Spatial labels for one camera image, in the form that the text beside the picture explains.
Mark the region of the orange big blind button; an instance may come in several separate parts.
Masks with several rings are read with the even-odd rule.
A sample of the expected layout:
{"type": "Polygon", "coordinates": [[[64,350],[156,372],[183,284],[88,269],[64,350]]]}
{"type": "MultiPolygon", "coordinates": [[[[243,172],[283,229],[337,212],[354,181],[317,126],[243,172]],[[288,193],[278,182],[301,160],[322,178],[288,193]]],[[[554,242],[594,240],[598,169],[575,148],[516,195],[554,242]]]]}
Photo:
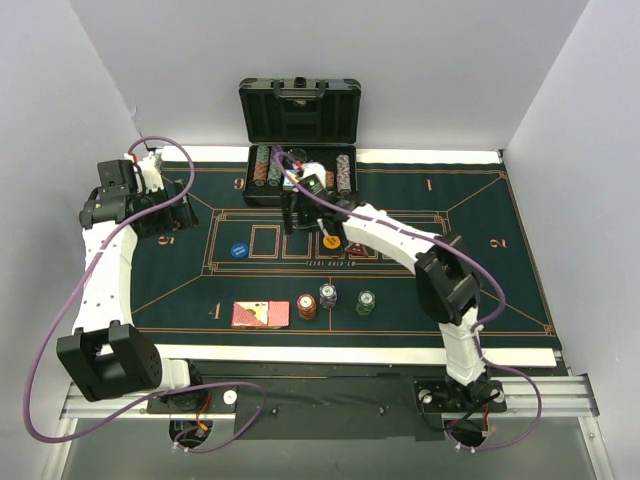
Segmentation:
{"type": "Polygon", "coordinates": [[[330,250],[337,250],[341,247],[341,239],[336,235],[326,235],[322,239],[322,243],[325,248],[330,250]]]}

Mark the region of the blue small blind button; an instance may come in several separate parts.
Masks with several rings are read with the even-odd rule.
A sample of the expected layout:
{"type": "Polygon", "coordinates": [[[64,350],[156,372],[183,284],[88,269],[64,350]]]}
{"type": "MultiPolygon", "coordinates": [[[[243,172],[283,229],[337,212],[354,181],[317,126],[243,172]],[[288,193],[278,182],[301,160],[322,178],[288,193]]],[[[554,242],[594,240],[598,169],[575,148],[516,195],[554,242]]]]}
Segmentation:
{"type": "Polygon", "coordinates": [[[249,246],[244,242],[234,243],[230,248],[230,255],[234,259],[243,259],[249,255],[249,246]]]}

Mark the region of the blue poker chip stack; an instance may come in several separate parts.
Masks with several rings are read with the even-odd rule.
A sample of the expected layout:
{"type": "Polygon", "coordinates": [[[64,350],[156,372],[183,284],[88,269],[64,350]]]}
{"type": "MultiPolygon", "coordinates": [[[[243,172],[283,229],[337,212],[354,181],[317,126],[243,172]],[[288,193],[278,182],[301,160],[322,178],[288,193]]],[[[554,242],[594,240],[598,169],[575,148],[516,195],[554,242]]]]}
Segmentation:
{"type": "Polygon", "coordinates": [[[332,309],[337,303],[337,289],[333,284],[325,283],[319,288],[319,302],[325,309],[332,309]]]}

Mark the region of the red poker chip stack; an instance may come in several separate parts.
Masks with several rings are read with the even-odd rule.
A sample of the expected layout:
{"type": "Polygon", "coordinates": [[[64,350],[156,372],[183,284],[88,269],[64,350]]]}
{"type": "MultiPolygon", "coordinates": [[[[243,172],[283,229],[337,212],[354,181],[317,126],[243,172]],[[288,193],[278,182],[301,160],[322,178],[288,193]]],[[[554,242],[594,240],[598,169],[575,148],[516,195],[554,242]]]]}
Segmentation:
{"type": "Polygon", "coordinates": [[[315,298],[311,294],[305,293],[300,295],[297,299],[296,305],[299,316],[302,319],[313,320],[315,318],[317,307],[315,298]]]}

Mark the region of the red triangular dealer button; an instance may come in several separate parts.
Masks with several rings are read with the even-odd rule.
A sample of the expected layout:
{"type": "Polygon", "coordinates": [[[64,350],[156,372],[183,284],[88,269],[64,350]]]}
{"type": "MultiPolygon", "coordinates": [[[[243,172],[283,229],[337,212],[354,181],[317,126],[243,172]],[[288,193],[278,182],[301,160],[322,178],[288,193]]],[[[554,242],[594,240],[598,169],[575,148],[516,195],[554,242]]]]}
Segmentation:
{"type": "Polygon", "coordinates": [[[344,249],[344,252],[349,257],[354,258],[368,258],[369,254],[367,248],[359,243],[349,243],[347,247],[344,249]]]}

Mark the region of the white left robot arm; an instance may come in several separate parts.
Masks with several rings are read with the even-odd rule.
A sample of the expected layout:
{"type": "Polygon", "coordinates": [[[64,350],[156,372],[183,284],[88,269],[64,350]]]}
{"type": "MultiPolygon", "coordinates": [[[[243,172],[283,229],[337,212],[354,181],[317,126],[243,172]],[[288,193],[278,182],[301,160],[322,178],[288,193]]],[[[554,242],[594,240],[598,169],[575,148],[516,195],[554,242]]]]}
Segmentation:
{"type": "Polygon", "coordinates": [[[180,195],[182,180],[164,181],[156,153],[101,162],[100,184],[79,213],[85,245],[82,299],[72,332],[58,338],[61,364],[90,402],[141,391],[168,391],[181,410],[200,408],[204,384],[192,378],[187,361],[161,356],[135,328],[131,309],[131,271],[138,242],[195,227],[198,220],[180,195]]]}

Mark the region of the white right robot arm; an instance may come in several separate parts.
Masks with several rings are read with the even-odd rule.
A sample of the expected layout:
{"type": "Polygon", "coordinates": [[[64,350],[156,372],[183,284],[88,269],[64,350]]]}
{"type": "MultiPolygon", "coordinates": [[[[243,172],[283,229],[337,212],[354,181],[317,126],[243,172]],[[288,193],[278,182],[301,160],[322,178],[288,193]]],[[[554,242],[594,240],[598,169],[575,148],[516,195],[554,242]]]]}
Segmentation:
{"type": "Polygon", "coordinates": [[[345,244],[371,248],[413,274],[419,305],[443,339],[448,400],[459,409],[472,407],[489,374],[477,324],[481,281],[462,250],[462,238],[410,227],[366,202],[335,200],[323,189],[317,194],[314,199],[295,189],[280,194],[286,232],[318,228],[345,244]]]}

